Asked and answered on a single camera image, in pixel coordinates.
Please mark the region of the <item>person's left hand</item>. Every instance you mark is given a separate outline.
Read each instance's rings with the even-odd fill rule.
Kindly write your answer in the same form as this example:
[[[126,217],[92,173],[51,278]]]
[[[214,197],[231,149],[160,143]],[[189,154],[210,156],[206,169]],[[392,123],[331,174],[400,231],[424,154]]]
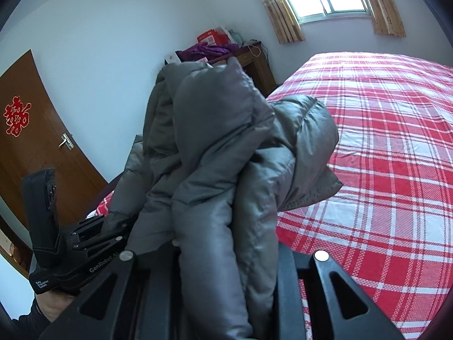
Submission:
[[[54,322],[60,314],[68,308],[74,301],[75,297],[60,293],[48,291],[35,296],[37,307],[49,322]]]

